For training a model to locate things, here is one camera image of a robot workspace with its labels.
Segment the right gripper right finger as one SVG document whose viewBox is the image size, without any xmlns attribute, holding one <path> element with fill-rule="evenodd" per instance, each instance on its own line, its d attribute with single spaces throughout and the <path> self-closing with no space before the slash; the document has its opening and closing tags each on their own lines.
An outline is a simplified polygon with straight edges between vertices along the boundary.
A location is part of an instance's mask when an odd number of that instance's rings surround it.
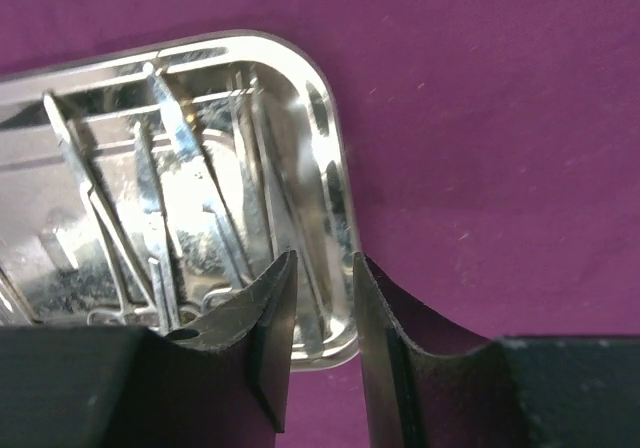
<svg viewBox="0 0 640 448">
<path fill-rule="evenodd" d="M 374 447 L 635 447 L 635 336 L 482 337 L 354 258 Z"/>
</svg>

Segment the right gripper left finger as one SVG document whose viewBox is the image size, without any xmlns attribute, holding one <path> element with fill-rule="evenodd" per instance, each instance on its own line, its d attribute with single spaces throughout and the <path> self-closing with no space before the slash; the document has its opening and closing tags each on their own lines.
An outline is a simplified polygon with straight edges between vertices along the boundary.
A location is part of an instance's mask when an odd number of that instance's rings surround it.
<svg viewBox="0 0 640 448">
<path fill-rule="evenodd" d="M 183 328 L 5 327 L 5 447 L 271 447 L 285 426 L 295 252 Z"/>
</svg>

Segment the stainless steel instrument tray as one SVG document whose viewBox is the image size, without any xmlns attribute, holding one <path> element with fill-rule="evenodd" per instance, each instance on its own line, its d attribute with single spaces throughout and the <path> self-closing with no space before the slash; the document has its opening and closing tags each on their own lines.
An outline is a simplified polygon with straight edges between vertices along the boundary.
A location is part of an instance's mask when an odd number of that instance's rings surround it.
<svg viewBox="0 0 640 448">
<path fill-rule="evenodd" d="M 81 324 L 118 303 L 44 109 L 54 95 L 151 283 L 138 202 L 133 126 L 148 128 L 159 175 L 181 326 L 230 299 L 201 209 L 162 124 L 143 65 L 152 62 L 195 116 L 253 278 L 283 252 L 298 256 L 291 352 L 296 371 L 358 350 L 353 255 L 359 248 L 335 103 L 297 47 L 259 32 L 186 38 L 49 66 L 1 81 L 1 322 Z M 151 294 L 154 299 L 152 283 Z"/>
</svg>

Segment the purple surgical drape cloth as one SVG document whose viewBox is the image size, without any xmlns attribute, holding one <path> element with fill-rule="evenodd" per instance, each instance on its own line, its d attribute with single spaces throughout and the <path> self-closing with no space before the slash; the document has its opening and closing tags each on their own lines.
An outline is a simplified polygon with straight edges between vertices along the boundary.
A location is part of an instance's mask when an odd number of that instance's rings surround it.
<svg viewBox="0 0 640 448">
<path fill-rule="evenodd" d="M 365 250 L 484 335 L 639 330 L 639 0 L 1 0 L 1 69 L 204 31 L 337 96 Z"/>
</svg>

